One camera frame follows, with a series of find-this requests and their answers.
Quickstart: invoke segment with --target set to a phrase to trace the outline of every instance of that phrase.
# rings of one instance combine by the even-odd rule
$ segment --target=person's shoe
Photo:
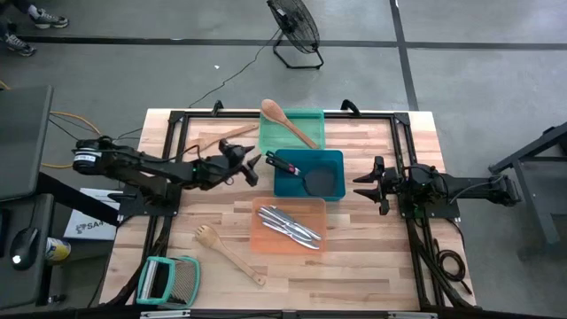
[[[44,9],[38,9],[37,12],[39,12],[40,14],[40,16],[37,19],[32,17],[31,15],[29,16],[32,19],[32,21],[35,23],[35,27],[37,28],[40,29],[45,29],[50,27],[61,28],[69,25],[68,19],[58,16],[52,16],[49,13],[47,13]]]
[[[8,50],[15,51],[22,57],[33,56],[37,51],[36,48],[21,41],[16,35],[5,35],[2,37],[2,41],[6,43]]]

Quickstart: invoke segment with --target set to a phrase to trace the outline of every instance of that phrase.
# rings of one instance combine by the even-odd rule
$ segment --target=fan base
[[[317,65],[317,66],[292,66],[289,63],[287,63],[287,61],[284,59],[284,57],[282,57],[280,55],[280,53],[277,51],[277,46],[280,45],[282,43],[282,39],[284,38],[284,33],[281,33],[280,36],[278,36],[277,38],[277,42],[276,44],[274,44],[274,54],[285,64],[285,66],[287,68],[290,69],[316,69],[319,70],[321,68],[321,66],[325,63],[322,60],[322,56],[321,53],[319,53],[319,50],[315,49],[315,53],[317,53],[317,57],[319,57],[319,60],[321,61],[321,64]]]

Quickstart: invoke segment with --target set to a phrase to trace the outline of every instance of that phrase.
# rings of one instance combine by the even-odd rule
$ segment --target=electric fan
[[[268,0],[269,9],[272,11],[282,33],[274,44],[274,54],[282,60],[285,66],[292,69],[319,69],[323,65],[321,53],[319,53],[319,31],[313,21],[313,17],[301,0]],[[282,42],[284,35],[291,44],[299,51],[310,54],[317,53],[321,64],[317,66],[291,66],[277,51],[277,46]]]

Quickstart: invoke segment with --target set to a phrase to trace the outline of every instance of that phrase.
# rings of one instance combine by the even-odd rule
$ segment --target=slotted wooden spoon
[[[305,135],[298,127],[291,123],[290,119],[285,116],[284,110],[276,102],[265,99],[262,101],[262,114],[264,117],[274,123],[285,126],[289,129],[295,136],[297,136],[303,143],[307,144],[312,149],[318,149],[319,146],[309,136]]]
[[[244,133],[251,131],[253,129],[257,129],[258,126],[259,126],[259,124],[244,125],[241,128],[235,128],[235,129],[228,131],[226,133],[215,134],[215,135],[208,136],[208,137],[195,138],[194,140],[189,141],[189,144],[187,145],[187,147],[189,148],[191,146],[198,145],[198,149],[200,151],[203,151],[205,148],[211,146],[212,144],[219,142],[223,138],[229,138],[229,137],[244,134]],[[188,153],[191,153],[191,154],[194,154],[196,152],[197,152],[197,147],[188,151]]]
[[[222,253],[225,257],[234,262],[240,270],[244,271],[256,284],[264,285],[266,283],[266,277],[257,273],[256,270],[252,269],[245,262],[243,262],[238,256],[229,250],[221,241],[219,234],[216,233],[211,227],[207,225],[201,225],[197,228],[195,232],[195,238],[201,245],[214,249],[215,251]]]

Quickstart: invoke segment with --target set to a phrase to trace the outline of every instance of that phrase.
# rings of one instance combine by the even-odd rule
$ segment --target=concrete floor
[[[63,13],[64,30],[25,35],[268,39],[276,24],[262,0],[39,0]],[[306,0],[323,40],[395,41],[388,0]],[[567,1],[399,0],[407,41],[567,43]],[[106,134],[142,125],[151,107],[185,107],[252,60],[257,46],[37,44],[32,58],[0,51],[0,79],[13,88],[50,84],[53,110],[77,113]],[[312,57],[293,48],[298,61]],[[287,70],[264,50],[256,63],[196,107],[259,107],[270,97],[287,107],[336,109],[344,98],[361,109],[407,110],[395,48],[323,47],[319,71]],[[419,109],[435,116],[447,172],[488,176],[488,165],[567,121],[567,51],[408,50]],[[85,131],[66,125],[74,134]],[[136,141],[126,143],[136,145]],[[44,161],[67,163],[73,140],[50,127]],[[74,187],[116,182],[46,169]],[[521,262],[516,251],[537,240],[524,205],[503,208],[461,200],[462,229],[478,304],[491,310],[567,316],[567,262]],[[65,223],[62,214],[61,224]],[[108,244],[99,249],[108,253]],[[70,292],[59,307],[85,307],[105,256],[62,270],[54,289]]]

